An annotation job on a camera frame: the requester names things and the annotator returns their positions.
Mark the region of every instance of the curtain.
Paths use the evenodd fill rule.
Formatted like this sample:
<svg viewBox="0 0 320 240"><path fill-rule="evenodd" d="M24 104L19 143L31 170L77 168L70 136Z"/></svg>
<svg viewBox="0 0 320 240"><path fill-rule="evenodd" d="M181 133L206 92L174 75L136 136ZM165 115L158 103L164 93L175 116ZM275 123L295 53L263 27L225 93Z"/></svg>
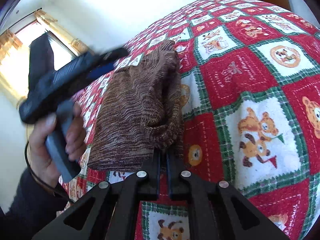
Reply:
<svg viewBox="0 0 320 240"><path fill-rule="evenodd" d="M77 56L89 49L81 40L73 37L68 31L61 27L58 24L58 20L43 10L36 10L34 15L41 25L53 32Z"/></svg>
<svg viewBox="0 0 320 240"><path fill-rule="evenodd" d="M28 94L29 48L10 30L0 35L0 90L14 107Z"/></svg>

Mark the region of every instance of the triangular cutout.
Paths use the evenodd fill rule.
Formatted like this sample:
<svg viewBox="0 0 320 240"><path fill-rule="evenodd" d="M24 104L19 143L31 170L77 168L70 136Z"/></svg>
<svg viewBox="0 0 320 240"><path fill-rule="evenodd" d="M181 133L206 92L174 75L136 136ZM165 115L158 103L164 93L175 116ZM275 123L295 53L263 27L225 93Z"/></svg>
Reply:
<svg viewBox="0 0 320 240"><path fill-rule="evenodd" d="M85 221L93 207L95 198L89 198L82 206L77 208L72 214L67 216L63 221L67 226L70 226L76 230L81 230Z"/></svg>
<svg viewBox="0 0 320 240"><path fill-rule="evenodd" d="M260 224L259 219L236 197L232 197L231 201L238 215L243 230L248 230Z"/></svg>

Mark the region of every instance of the human hand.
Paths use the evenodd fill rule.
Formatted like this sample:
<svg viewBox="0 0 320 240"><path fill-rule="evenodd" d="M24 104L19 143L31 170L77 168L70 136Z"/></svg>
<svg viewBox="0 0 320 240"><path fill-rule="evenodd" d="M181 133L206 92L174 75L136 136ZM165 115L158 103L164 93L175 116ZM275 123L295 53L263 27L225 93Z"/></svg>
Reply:
<svg viewBox="0 0 320 240"><path fill-rule="evenodd" d="M73 108L74 119L68 129L66 136L66 152L70 161L79 159L86 150L84 138L86 136L83 128L81 108L75 103ZM51 187L56 187L61 175L52 161L44 145L46 137L53 132L57 123L57 116L50 114L46 118L36 122L32 134L29 137L30 156L29 163L33 172L41 180Z"/></svg>

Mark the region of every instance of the bedspread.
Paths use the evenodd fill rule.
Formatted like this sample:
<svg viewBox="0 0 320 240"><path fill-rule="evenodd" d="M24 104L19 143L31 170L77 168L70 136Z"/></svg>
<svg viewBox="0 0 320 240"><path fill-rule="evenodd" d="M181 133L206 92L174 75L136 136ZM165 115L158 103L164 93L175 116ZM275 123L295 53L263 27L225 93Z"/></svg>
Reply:
<svg viewBox="0 0 320 240"><path fill-rule="evenodd" d="M137 65L165 39L180 57L188 169L229 181L290 239L301 239L320 213L320 31L266 2L198 0L131 39L116 68ZM110 78L78 100L88 148L80 174L63 184L74 200L130 174L86 166ZM179 239L189 239L185 203L170 201L164 175L159 200L140 204L136 239L157 239L159 220L176 222Z"/></svg>

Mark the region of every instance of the red patchwork bedspread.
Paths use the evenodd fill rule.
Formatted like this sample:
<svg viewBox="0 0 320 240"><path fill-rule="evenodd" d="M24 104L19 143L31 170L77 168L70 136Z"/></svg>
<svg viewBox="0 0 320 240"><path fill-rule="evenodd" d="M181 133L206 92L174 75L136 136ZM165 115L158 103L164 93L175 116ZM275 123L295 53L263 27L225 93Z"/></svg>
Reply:
<svg viewBox="0 0 320 240"><path fill-rule="evenodd" d="M131 39L116 67L137 65L165 39L180 56L189 170L231 182L290 239L301 239L320 213L320 31L262 1L198 0ZM130 174L86 166L111 75L79 98L88 148L81 173L64 184L74 200ZM164 177L160 193L141 203L136 239L157 239L159 220L180 221L179 237L189 239L187 209L169 200Z"/></svg>

